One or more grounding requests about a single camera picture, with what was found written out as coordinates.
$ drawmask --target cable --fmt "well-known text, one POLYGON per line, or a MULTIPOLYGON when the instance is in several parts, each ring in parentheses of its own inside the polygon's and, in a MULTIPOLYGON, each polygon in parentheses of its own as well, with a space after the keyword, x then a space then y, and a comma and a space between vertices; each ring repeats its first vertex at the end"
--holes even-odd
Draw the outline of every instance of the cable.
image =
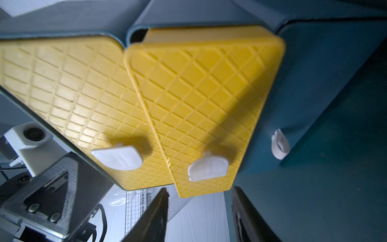
POLYGON ((102 234, 101 234, 101 238, 99 239, 99 242, 103 242, 103 240, 105 239, 106 231, 108 230, 108 222, 106 221, 105 209, 103 209, 102 204, 98 204, 97 208, 101 210, 102 224, 103 224, 102 234))
POLYGON ((93 229, 93 242, 96 242, 97 239, 97 231, 93 229))
POLYGON ((3 175, 4 179, 8 181, 9 178, 8 178, 8 176, 5 174, 5 172, 3 172, 3 170, 1 170, 1 165, 0 165, 0 172, 1 172, 1 174, 3 175))
POLYGON ((0 168, 0 171, 21 170, 21 169, 27 169, 27 167, 20 166, 20 167, 10 167, 10 168, 0 168))

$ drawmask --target white floor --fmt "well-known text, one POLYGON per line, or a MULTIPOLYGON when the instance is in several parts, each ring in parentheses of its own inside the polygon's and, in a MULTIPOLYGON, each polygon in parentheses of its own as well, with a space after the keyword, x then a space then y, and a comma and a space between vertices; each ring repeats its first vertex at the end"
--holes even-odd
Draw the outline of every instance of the white floor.
MULTIPOLYGON (((125 205, 109 206, 115 200, 111 191, 102 199, 108 230, 104 242, 119 242, 125 236, 125 205)), ((102 233, 101 214, 90 219, 102 233)), ((167 224, 166 242, 229 242, 223 192, 193 197, 167 224)))

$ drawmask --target white plastic latch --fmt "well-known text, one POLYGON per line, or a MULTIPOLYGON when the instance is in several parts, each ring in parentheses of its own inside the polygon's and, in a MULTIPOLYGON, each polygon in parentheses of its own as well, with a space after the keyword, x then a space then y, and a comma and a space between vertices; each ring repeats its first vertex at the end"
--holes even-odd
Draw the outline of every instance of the white plastic latch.
POLYGON ((283 160, 290 152, 289 142, 280 129, 277 129, 271 137, 271 151, 279 160, 283 160))
POLYGON ((188 167, 191 182, 223 177, 227 174, 228 160, 223 156, 212 155, 210 151, 203 152, 203 157, 195 160, 188 167))
POLYGON ((105 166, 121 171, 130 171, 142 166, 143 159, 134 146, 116 144, 112 148, 94 149, 91 154, 105 166))

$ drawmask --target yellow plastic tray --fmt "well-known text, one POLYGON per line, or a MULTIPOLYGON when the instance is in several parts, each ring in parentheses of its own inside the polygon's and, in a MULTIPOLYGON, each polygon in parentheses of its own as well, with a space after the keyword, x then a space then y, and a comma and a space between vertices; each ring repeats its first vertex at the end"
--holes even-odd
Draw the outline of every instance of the yellow plastic tray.
POLYGON ((180 197, 231 188, 285 51, 263 27, 151 29, 124 63, 180 197), (204 151, 224 177, 190 182, 204 151))
POLYGON ((108 37, 0 42, 0 84, 105 169, 127 190, 173 183, 165 158, 108 37), (90 151, 134 145, 134 171, 102 165, 90 151))

